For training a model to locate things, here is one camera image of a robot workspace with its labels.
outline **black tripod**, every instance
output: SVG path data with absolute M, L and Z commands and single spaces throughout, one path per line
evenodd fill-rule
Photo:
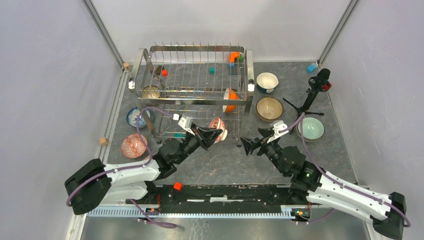
M 321 71 L 319 71 L 319 73 L 316 76 L 309 78 L 307 82 L 310 88 L 308 88 L 306 91 L 307 98 L 301 107 L 296 107 L 295 105 L 293 105 L 293 103 L 283 98 L 284 101 L 290 104 L 290 106 L 292 106 L 297 111 L 297 117 L 299 117 L 302 113 L 305 113 L 305 115 L 309 115 L 309 114 L 315 114 L 320 116 L 324 115 L 324 113 L 322 112 L 311 112 L 308 110 L 311 107 L 312 103 L 314 102 L 319 92 L 327 92 L 331 88 L 332 84 L 329 82 L 330 73 L 331 73 L 330 70 L 328 70 L 327 68 L 323 68 L 321 69 Z M 290 134 L 293 133 L 294 129 L 295 128 L 292 128 L 290 130 Z

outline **wire rack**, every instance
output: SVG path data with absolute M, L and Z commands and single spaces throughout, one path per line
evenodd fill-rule
M 243 60 L 230 62 L 232 53 L 243 55 Z M 239 45 L 155 43 L 149 51 L 139 49 L 129 89 L 140 108 L 162 104 L 162 109 L 171 114 L 193 117 L 200 127 L 208 127 L 213 118 L 220 117 L 227 125 L 228 139 L 237 140 L 246 125 L 244 115 L 249 114 L 255 86 L 251 55 L 250 50 L 245 51 Z M 144 71 L 138 76 L 143 58 Z M 224 99 L 227 89 L 236 92 L 238 99 Z M 233 112 L 223 113 L 223 105 L 238 107 Z M 159 120 L 157 133 L 152 124 L 147 122 L 147 126 L 155 139 L 178 138 L 184 134 L 175 121 L 164 115 Z

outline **robotic arm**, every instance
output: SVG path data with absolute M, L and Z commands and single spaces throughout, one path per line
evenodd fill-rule
M 76 215 L 95 209 L 99 204 L 116 203 L 126 199 L 141 199 L 147 193 L 155 192 L 154 180 L 167 178 L 175 173 L 174 164 L 182 163 L 197 148 L 208 150 L 222 133 L 221 129 L 203 128 L 193 123 L 191 117 L 174 115 L 188 133 L 182 141 L 169 138 L 163 142 L 152 161 L 103 164 L 93 159 L 65 181 L 65 188 L 71 198 L 70 205 Z
M 292 177 L 289 194 L 295 203 L 330 206 L 372 224 L 376 232 L 386 237 L 402 239 L 404 218 L 390 207 L 395 206 L 405 214 L 406 202 L 402 194 L 393 192 L 387 195 L 365 189 L 323 168 L 318 169 L 314 163 L 306 161 L 297 146 L 281 148 L 278 140 L 289 132 L 287 128 L 279 120 L 271 128 L 258 128 L 263 136 L 261 139 L 242 137 L 246 155 L 259 148 L 258 156 L 265 154 L 284 177 Z

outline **metal rack frame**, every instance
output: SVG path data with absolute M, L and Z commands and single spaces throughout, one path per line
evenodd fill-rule
M 234 67 L 229 68 L 227 54 L 244 53 L 243 62 L 235 62 Z M 140 66 L 145 61 L 144 72 L 141 80 L 138 80 Z M 157 75 L 155 69 L 163 66 L 168 71 L 168 76 Z M 156 86 L 159 88 L 159 98 L 143 97 L 143 88 Z M 252 51 L 242 46 L 230 45 L 162 45 L 155 44 L 147 50 L 140 48 L 135 57 L 134 65 L 129 77 L 128 88 L 132 98 L 139 109 L 144 106 L 163 104 L 162 108 L 170 113 L 197 112 L 195 119 L 212 120 L 212 117 L 222 117 L 233 123 L 229 130 L 229 136 L 237 139 L 237 146 L 241 147 L 240 136 L 244 133 L 252 106 L 253 93 L 255 90 L 255 76 L 253 70 Z M 226 88 L 235 91 L 239 99 L 224 99 Z M 207 109 L 196 109 L 192 105 L 209 105 Z M 222 110 L 212 106 L 244 106 L 238 107 L 236 112 L 223 116 Z M 200 116 L 200 113 L 214 113 L 208 116 Z M 161 116 L 159 122 L 159 134 L 157 134 L 147 113 L 142 114 L 146 119 L 147 127 L 158 144 L 160 137 L 175 137 L 174 129 L 164 131 L 161 136 L 161 127 L 167 126 L 167 119 Z

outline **beige bowl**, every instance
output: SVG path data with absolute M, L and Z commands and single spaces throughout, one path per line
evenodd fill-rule
M 266 96 L 256 104 L 256 112 L 259 115 L 259 118 L 265 122 L 274 122 L 283 115 L 283 105 L 279 100 L 274 97 Z
M 146 86 L 143 88 L 141 96 L 144 99 L 159 99 L 161 97 L 161 92 L 157 86 Z

